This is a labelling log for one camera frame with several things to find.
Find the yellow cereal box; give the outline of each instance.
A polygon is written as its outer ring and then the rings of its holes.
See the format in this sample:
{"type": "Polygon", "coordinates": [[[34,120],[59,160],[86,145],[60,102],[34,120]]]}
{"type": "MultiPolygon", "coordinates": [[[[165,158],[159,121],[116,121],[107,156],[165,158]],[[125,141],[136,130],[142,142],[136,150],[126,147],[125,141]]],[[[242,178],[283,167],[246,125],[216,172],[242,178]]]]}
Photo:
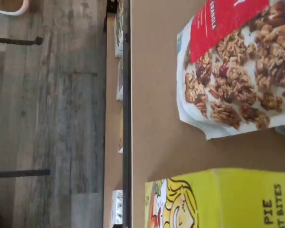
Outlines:
{"type": "Polygon", "coordinates": [[[214,169],[148,182],[145,228],[285,228],[285,173],[214,169]]]}

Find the cartoon girl illustration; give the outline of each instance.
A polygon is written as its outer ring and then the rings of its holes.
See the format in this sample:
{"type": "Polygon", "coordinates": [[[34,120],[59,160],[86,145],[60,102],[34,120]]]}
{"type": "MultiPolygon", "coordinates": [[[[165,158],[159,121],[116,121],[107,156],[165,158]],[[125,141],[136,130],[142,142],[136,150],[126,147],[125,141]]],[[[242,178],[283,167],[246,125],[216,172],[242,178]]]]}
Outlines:
{"type": "Polygon", "coordinates": [[[149,228],[199,227],[196,200],[186,181],[164,179],[151,200],[149,228]]]}

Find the red label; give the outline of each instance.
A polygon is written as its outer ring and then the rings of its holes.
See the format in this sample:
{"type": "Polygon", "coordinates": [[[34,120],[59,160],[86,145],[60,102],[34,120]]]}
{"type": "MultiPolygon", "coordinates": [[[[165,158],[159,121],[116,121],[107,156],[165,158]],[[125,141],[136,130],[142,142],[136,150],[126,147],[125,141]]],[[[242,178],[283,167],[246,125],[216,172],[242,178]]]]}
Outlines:
{"type": "Polygon", "coordinates": [[[191,25],[191,62],[269,5],[269,0],[207,0],[191,25]]]}

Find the white mug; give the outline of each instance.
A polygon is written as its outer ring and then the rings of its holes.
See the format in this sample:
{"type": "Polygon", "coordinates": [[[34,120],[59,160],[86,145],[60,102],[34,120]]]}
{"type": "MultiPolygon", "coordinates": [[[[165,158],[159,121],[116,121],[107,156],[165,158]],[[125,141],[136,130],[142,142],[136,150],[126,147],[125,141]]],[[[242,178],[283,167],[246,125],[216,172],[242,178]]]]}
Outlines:
{"type": "Polygon", "coordinates": [[[19,10],[15,12],[7,12],[7,11],[0,10],[0,13],[9,15],[9,16],[18,16],[18,15],[23,14],[28,9],[28,7],[29,7],[29,0],[23,0],[22,6],[19,10]]]}

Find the shelf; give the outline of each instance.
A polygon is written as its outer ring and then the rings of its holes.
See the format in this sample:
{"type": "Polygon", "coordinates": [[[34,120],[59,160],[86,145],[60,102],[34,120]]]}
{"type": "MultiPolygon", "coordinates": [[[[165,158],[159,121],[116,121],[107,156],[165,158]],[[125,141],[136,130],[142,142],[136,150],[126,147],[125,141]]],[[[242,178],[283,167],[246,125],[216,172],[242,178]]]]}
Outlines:
{"type": "Polygon", "coordinates": [[[132,0],[132,227],[144,227],[145,182],[218,167],[285,171],[272,129],[206,141],[179,120],[177,33],[204,1],[132,0]]]}
{"type": "Polygon", "coordinates": [[[118,153],[120,111],[123,103],[116,100],[119,59],[114,53],[114,17],[115,15],[108,14],[107,20],[104,228],[109,227],[112,192],[123,189],[123,155],[118,153]]]}

